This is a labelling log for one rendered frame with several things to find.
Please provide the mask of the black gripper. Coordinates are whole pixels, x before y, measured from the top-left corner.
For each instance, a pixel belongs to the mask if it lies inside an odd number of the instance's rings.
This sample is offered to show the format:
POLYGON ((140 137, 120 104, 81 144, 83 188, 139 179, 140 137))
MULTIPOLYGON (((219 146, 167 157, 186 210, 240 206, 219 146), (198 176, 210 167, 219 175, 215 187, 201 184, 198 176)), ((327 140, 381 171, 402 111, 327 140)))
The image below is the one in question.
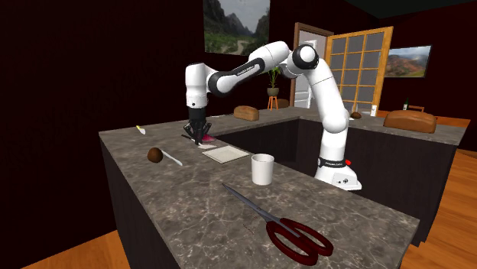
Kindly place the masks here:
POLYGON ((189 123, 184 125, 183 129, 195 144, 202 144, 203 136, 208 134, 212 125, 211 123, 206 123, 206 108, 188 108, 188 112, 189 123), (197 132, 197 140, 194 129, 199 129, 197 132))

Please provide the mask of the white square plate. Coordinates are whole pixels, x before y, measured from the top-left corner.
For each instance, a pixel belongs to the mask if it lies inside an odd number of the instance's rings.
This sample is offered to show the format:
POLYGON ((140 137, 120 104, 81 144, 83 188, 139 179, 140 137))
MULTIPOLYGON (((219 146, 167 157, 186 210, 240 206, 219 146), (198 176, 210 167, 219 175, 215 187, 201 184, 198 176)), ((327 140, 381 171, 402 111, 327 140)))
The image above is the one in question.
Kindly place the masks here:
POLYGON ((210 151, 204 151, 203 154, 219 162, 220 164, 248 156, 248 152, 239 150, 238 148, 232 147, 230 145, 218 147, 210 151))

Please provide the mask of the brown round fruit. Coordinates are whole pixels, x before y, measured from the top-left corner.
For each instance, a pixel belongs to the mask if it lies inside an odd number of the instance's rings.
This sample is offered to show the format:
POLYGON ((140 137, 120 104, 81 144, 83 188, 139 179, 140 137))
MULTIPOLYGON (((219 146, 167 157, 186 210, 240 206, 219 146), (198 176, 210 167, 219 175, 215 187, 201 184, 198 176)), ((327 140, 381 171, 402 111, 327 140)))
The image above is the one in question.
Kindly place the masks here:
POLYGON ((163 152, 161 151, 161 149, 157 148, 157 147, 152 147, 149 151, 148 151, 148 154, 147 154, 147 158, 150 162, 153 162, 153 163, 160 163, 163 158, 164 158, 164 154, 163 152))

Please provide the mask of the small brown bread loaf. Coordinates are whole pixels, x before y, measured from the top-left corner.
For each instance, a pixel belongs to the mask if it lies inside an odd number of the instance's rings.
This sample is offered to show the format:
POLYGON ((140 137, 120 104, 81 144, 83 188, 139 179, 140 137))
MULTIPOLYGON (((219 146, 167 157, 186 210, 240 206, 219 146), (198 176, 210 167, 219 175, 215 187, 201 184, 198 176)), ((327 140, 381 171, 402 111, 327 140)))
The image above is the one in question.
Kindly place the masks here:
POLYGON ((259 120, 259 111, 256 108, 247 105, 239 105, 235 107, 233 115, 235 118, 250 122, 259 120))

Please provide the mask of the white cup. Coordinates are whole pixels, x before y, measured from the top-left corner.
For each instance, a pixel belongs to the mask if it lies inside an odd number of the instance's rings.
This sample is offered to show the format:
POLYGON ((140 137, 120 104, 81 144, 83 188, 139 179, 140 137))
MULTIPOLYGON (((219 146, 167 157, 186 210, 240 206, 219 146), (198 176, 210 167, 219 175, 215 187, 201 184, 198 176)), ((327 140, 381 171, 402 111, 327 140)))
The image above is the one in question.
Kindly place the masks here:
POLYGON ((251 157, 252 182, 267 186, 272 182, 274 157, 270 154, 254 154, 251 157))

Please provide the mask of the potted plant on orange stool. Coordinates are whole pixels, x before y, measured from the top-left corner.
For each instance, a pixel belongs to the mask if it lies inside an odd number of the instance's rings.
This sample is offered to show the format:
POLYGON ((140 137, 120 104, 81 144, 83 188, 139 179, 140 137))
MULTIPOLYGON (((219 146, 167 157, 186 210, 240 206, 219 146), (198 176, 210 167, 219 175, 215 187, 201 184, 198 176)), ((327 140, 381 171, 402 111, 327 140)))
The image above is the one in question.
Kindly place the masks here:
POLYGON ((268 75, 270 79, 269 87, 267 88, 267 93, 269 96, 269 100, 268 100, 269 110, 273 109, 273 105, 275 105, 276 109, 278 109, 277 94, 279 93, 279 88, 277 88, 276 80, 280 74, 281 74, 281 69, 279 67, 275 67, 274 69, 268 71, 268 75))

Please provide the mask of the large brown bread loaf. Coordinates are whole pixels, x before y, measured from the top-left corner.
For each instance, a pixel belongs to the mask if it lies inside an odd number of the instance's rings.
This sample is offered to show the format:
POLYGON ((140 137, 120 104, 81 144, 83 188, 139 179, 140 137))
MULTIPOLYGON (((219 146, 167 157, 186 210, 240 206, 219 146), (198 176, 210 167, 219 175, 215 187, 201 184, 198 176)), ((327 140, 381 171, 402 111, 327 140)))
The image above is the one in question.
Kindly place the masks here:
POLYGON ((422 133, 434 133, 436 117, 426 112, 396 110, 386 115, 383 126, 422 133))

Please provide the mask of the mountain valley wall picture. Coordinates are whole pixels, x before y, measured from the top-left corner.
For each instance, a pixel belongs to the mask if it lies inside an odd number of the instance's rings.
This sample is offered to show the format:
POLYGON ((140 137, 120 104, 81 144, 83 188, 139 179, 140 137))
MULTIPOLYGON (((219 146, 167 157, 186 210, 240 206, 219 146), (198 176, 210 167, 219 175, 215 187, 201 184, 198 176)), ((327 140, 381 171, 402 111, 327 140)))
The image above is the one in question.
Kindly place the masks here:
POLYGON ((248 56, 268 43, 271 0, 203 0, 205 51, 248 56))

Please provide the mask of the brown door frame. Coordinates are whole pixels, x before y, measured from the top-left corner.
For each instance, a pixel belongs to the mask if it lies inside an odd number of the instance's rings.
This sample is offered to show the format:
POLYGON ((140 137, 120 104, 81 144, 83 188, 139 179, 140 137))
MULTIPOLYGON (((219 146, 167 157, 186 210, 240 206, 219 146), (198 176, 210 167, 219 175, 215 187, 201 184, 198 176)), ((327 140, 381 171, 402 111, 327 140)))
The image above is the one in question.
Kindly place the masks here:
MULTIPOLYGON (((318 55, 324 59, 327 38, 332 35, 334 35, 332 31, 297 22, 294 25, 294 47, 300 44, 309 44, 315 49, 318 55)), ((304 76, 299 76, 291 80, 290 105, 305 109, 315 107, 313 93, 304 76)))

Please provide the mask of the red-handled scissors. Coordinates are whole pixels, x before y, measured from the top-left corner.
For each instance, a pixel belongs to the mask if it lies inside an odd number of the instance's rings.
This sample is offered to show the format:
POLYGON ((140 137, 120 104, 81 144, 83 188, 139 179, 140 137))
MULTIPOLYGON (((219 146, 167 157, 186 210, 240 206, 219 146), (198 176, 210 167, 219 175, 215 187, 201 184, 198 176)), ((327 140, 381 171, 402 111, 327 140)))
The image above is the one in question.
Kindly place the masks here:
POLYGON ((334 247, 331 241, 316 230, 292 219, 273 216, 233 188, 225 184, 223 186, 266 221, 266 231, 270 240, 283 254, 292 260, 302 265, 313 266, 317 264, 320 255, 329 257, 333 254, 334 247), (304 254, 285 245, 277 235, 282 235, 304 254))

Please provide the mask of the red hills wall picture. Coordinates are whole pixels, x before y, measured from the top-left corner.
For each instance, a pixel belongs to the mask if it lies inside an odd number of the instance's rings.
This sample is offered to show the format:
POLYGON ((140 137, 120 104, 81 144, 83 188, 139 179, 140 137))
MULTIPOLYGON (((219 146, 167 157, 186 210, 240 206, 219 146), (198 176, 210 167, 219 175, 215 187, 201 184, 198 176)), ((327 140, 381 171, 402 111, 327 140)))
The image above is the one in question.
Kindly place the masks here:
POLYGON ((386 78, 424 78, 432 46, 393 48, 389 50, 386 78))

